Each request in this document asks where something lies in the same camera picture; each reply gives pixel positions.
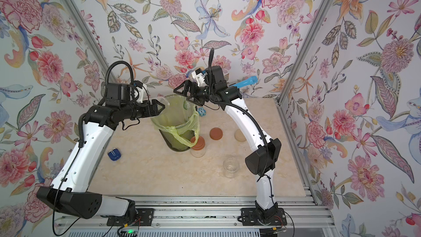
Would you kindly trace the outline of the clear plastic rice jar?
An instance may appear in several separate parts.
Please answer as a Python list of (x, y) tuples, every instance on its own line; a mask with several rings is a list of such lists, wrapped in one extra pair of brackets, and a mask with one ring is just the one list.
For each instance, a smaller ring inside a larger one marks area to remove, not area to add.
[(240, 164), (235, 157), (228, 157), (223, 161), (223, 174), (226, 178), (236, 177)]

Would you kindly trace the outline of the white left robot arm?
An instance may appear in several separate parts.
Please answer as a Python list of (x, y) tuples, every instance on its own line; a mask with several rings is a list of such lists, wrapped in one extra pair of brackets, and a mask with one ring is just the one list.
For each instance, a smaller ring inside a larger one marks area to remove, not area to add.
[(38, 200), (53, 213), (135, 221), (138, 212), (134, 201), (91, 193), (88, 188), (116, 128), (126, 120), (159, 116), (164, 109), (164, 104), (149, 97), (146, 85), (134, 79), (126, 61), (114, 62), (105, 75), (102, 99), (79, 118), (79, 140), (69, 159), (51, 185), (39, 188)]

